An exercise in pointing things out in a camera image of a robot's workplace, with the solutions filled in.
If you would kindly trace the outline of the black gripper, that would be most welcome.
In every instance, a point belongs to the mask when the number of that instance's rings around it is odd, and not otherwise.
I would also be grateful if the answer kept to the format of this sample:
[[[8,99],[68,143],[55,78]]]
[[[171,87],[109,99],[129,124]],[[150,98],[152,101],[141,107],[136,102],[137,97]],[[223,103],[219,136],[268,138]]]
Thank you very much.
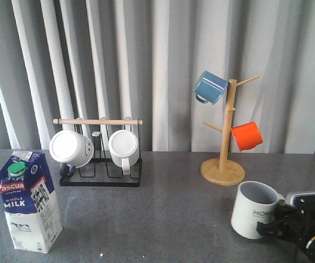
[[[315,262],[315,196],[297,200],[296,207],[279,201],[274,218],[275,221],[267,224],[258,222],[257,232],[294,243],[296,250]]]

